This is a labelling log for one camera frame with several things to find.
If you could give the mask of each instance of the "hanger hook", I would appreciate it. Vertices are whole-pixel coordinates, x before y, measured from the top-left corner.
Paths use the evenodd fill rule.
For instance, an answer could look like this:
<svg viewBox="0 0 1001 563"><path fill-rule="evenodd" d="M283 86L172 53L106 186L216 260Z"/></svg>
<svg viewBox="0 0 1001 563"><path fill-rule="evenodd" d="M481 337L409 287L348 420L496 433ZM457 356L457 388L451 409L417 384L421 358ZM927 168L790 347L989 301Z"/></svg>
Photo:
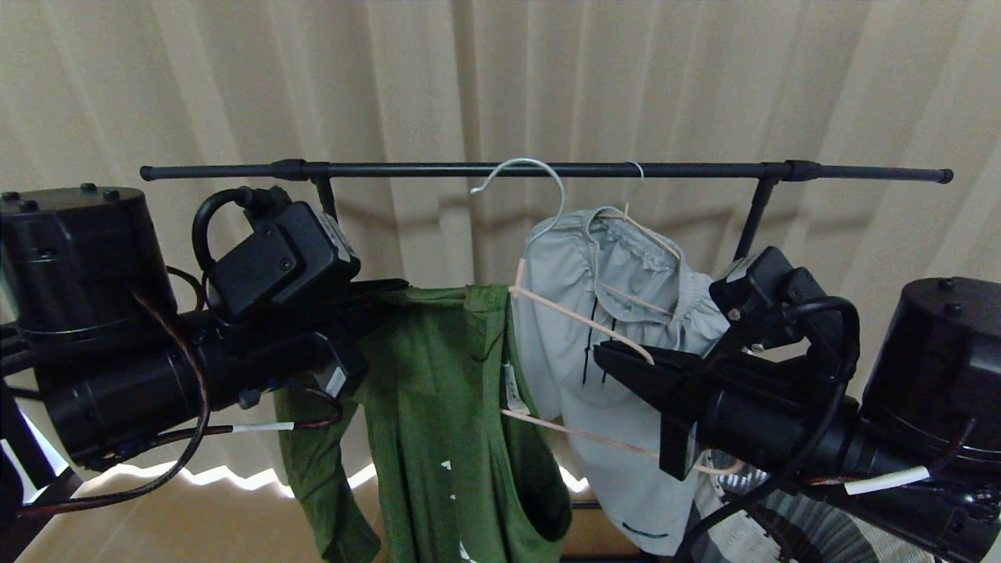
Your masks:
<svg viewBox="0 0 1001 563"><path fill-rule="evenodd" d="M493 171L490 172L490 175L486 176L486 180L483 181L481 185L477 185L476 187L469 189L469 193L479 193L480 191L485 190L490 185L490 182L493 181L493 178L497 177L497 174L499 174L502 170L513 164L532 164L534 166L538 166L546 170L546 173L552 176L553 179L557 180L557 185L560 186L560 210L557 211L557 216L553 217L553 220L550 221L550 224L546 225L546 228L537 232L532 238L529 238L529 241L525 244L525 251L528 252L529 246L531 246L532 243L535 242L537 238L546 234L547 232L550 231L551 228L556 226L557 221L559 221L560 217L563 216L564 209L567 206L567 188L564 186L563 179L560 177L560 174L558 174L557 171L553 169L553 166L550 166L546 162L543 162L542 160L536 160L535 158L512 158L511 160L505 160L504 162L497 164L497 167L493 168Z"/></svg>
<svg viewBox="0 0 1001 563"><path fill-rule="evenodd" d="M636 160L627 160L627 162L636 165L637 168L640 168L640 181L633 186L633 189L629 190L629 195L626 196L626 209L628 212L629 202L633 200L633 196L636 195L636 192L640 191L640 188L643 187L643 180L647 179L647 173L644 171L643 165Z"/></svg>

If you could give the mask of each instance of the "curtain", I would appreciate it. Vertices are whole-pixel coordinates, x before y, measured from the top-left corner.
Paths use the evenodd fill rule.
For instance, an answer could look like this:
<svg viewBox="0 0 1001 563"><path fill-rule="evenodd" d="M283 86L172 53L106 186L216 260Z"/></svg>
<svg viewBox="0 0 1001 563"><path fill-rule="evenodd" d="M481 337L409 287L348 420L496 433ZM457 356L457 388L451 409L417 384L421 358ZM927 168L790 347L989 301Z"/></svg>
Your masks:
<svg viewBox="0 0 1001 563"><path fill-rule="evenodd" d="M780 246L862 312L858 396L904 284L1001 280L998 29L992 0L4 2L0 181L142 188L166 262L194 271L198 204L273 180L146 183L142 164L528 155L951 167L948 185L783 183L765 214L756 246ZM474 181L335 179L361 278L510 283L558 192L545 179L502 179L470 196ZM571 179L569 208L621 205L636 181ZM309 184L278 183L316 202ZM677 240L695 268L720 273L753 186L648 179L634 215ZM225 209L212 249L221 255L247 233ZM189 309L190 291L175 290ZM39 406L26 410L52 435ZM265 400L213 420L271 417ZM345 440L349 474L369 463L364 435L358 425ZM276 443L208 438L191 467L280 472ZM181 447L135 463L174 459Z"/></svg>

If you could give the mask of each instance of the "clothes rack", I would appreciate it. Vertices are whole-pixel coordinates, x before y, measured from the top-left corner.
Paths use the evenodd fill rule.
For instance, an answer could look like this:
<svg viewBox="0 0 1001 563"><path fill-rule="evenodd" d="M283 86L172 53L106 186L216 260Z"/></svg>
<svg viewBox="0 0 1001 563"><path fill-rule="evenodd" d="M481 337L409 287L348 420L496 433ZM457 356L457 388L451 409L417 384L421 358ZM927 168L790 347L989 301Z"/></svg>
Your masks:
<svg viewBox="0 0 1001 563"><path fill-rule="evenodd" d="M270 177L288 181L310 181L316 186L323 210L336 219L336 206L330 178L358 177L483 177L496 168L497 162L307 162L277 160L270 164L210 166L142 166L139 174L147 181L168 178ZM624 178L640 177L633 162L560 162L550 165L563 177ZM734 259L748 254L768 206L772 191L782 181L808 181L820 178L911 180L949 183L951 169L897 168L878 166L832 166L810 160L785 162L714 163L714 162L641 162L648 178L756 178L751 208L741 231ZM498 175L540 177L546 171L530 165L514 165Z"/></svg>

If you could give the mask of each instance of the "floor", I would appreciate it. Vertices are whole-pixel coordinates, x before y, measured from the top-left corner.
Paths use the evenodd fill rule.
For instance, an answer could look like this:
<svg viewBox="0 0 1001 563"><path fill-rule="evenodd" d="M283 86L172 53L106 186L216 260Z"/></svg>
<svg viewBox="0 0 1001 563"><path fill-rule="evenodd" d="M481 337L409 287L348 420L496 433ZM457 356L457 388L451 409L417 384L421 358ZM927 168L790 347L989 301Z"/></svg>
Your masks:
<svg viewBox="0 0 1001 563"><path fill-rule="evenodd" d="M57 516L17 563L320 563L305 518L286 488L267 476L248 482L229 476L221 469L185 473L142 499ZM144 481L128 473L102 476L80 494L130 489ZM381 532L376 479L354 494L373 529ZM588 500L588 493L576 498ZM637 551L600 510L577 510L565 553ZM376 561L384 561L384 554Z"/></svg>

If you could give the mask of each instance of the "green shirt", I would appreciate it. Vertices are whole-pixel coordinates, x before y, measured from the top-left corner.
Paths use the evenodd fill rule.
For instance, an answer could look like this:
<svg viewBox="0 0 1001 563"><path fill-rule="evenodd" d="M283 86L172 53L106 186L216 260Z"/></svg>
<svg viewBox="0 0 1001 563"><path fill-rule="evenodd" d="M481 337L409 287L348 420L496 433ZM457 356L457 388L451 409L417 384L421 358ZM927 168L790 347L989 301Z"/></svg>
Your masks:
<svg viewBox="0 0 1001 563"><path fill-rule="evenodd" d="M354 400L365 407L390 560L559 560L571 521L559 468L538 427L499 413L506 372L535 412L507 288L410 289L382 299L406 309L362 341L370 371ZM355 409L346 401L339 424L281 435L289 485L324 559L337 563L370 561L378 551L340 464ZM328 415L301 394L279 394L275 410L279 420Z"/></svg>

